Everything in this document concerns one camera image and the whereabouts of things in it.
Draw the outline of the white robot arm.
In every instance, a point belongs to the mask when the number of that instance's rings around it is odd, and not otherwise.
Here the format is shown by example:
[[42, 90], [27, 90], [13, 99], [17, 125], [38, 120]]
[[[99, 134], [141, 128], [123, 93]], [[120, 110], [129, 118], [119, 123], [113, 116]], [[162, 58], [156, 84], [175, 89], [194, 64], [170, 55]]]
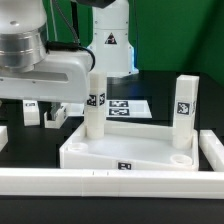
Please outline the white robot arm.
[[[99, 14], [93, 40], [115, 46], [118, 71], [123, 65], [128, 40], [127, 0], [72, 0], [89, 5]], [[67, 43], [47, 38], [47, 14], [43, 0], [0, 0], [0, 98], [49, 102], [105, 103], [106, 93], [90, 91], [89, 72], [104, 62], [103, 49], [80, 45], [75, 29]]]

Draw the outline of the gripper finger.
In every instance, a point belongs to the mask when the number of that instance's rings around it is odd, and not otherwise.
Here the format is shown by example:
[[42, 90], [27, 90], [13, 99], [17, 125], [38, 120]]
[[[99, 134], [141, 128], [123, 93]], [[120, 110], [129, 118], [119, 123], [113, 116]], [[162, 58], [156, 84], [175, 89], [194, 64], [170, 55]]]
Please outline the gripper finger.
[[51, 103], [51, 109], [49, 112], [50, 120], [55, 121], [56, 120], [56, 113], [57, 111], [61, 108], [61, 103], [60, 102], [52, 102]]

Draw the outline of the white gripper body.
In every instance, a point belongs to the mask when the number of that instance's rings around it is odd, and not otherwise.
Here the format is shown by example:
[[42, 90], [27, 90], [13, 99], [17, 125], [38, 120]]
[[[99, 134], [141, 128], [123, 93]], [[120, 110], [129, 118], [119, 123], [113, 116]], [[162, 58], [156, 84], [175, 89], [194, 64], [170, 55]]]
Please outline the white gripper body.
[[0, 70], [0, 98], [83, 103], [89, 96], [92, 62], [86, 51], [51, 51], [30, 72]]

